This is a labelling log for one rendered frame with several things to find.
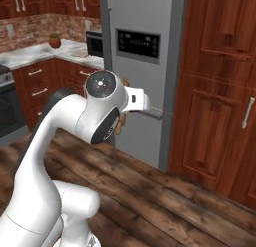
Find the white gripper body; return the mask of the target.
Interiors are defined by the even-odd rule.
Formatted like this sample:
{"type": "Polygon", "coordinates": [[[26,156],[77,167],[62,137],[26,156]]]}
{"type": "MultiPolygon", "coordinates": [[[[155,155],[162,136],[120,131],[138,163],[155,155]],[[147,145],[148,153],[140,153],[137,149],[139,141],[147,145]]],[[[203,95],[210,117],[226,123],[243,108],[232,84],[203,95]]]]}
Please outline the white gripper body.
{"type": "Polygon", "coordinates": [[[148,111],[150,110],[150,99],[146,93],[143,96],[143,109],[141,111],[148,111]]]}

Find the tall red-brown cabinet door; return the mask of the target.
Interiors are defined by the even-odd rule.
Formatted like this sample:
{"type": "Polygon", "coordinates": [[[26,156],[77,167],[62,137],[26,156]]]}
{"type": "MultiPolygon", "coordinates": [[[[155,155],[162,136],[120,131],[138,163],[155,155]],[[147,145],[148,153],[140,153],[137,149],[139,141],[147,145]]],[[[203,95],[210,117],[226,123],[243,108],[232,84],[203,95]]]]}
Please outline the tall red-brown cabinet door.
{"type": "Polygon", "coordinates": [[[256,210],[256,89],[184,74],[178,85],[169,170],[256,210]]]}

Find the red-brown drawer cabinet run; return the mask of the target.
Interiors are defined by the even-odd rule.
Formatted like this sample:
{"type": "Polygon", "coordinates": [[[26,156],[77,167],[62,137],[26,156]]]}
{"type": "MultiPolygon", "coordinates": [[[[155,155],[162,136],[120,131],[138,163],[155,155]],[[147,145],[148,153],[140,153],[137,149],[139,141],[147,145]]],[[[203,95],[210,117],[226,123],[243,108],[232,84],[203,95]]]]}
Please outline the red-brown drawer cabinet run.
{"type": "Polygon", "coordinates": [[[12,74],[28,128],[35,127],[46,101],[57,89],[70,88],[85,96],[84,83],[95,71],[98,71],[96,66],[58,58],[15,69],[12,74]]]}

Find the short red-brown cabinet door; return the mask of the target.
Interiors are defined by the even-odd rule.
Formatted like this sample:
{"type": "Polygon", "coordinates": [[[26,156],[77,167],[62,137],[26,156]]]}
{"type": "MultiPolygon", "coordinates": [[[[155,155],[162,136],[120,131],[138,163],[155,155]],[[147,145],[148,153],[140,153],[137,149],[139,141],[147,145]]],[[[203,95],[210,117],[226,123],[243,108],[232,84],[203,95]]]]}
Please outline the short red-brown cabinet door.
{"type": "Polygon", "coordinates": [[[187,0],[183,72],[256,88],[256,0],[187,0]]]}

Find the grey fridge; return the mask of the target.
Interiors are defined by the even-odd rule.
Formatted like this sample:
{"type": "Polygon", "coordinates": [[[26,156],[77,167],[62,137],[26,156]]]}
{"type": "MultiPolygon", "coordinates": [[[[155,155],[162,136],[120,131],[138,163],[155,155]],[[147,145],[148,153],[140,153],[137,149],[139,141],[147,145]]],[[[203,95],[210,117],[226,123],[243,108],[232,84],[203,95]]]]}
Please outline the grey fridge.
{"type": "Polygon", "coordinates": [[[168,170],[186,0],[100,0],[104,67],[150,99],[146,112],[129,113],[109,142],[163,172],[168,170]],[[160,36],[159,62],[117,54],[117,31],[160,36]]]}

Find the black microwave oven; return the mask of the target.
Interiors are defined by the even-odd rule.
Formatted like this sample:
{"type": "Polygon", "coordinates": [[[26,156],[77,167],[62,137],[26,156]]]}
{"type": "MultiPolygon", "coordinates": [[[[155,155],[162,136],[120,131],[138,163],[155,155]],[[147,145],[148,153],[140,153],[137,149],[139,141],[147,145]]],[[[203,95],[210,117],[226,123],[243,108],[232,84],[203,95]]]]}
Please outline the black microwave oven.
{"type": "Polygon", "coordinates": [[[103,57],[103,41],[101,32],[87,31],[86,42],[89,55],[103,57]]]}

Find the brown and green jar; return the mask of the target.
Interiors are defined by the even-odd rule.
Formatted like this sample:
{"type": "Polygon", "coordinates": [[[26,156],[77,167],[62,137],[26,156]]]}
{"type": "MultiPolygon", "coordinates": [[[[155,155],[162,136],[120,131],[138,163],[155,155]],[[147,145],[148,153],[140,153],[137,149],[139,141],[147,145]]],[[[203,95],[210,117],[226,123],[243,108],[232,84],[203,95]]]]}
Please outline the brown and green jar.
{"type": "Polygon", "coordinates": [[[55,48],[55,49],[57,49],[57,48],[59,48],[61,46],[61,39],[60,39],[58,34],[53,33],[53,34],[50,35],[49,45],[52,48],[55,48]]]}

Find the black and steel stove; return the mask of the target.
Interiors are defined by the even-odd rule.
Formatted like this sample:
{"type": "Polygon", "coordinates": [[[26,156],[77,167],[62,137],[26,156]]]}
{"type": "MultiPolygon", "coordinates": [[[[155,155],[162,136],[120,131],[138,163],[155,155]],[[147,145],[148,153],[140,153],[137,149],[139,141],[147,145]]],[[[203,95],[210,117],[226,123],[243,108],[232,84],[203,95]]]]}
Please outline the black and steel stove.
{"type": "Polygon", "coordinates": [[[0,138],[26,125],[10,68],[0,64],[0,138]]]}

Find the red-brown wall cabinet run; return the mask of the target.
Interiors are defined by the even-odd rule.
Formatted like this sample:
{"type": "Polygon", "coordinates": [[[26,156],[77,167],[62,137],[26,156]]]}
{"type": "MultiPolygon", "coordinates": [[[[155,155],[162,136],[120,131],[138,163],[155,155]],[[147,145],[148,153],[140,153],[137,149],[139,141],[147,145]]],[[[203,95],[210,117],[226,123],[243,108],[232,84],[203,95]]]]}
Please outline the red-brown wall cabinet run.
{"type": "Polygon", "coordinates": [[[100,18],[100,0],[0,0],[0,20],[46,13],[100,18]]]}

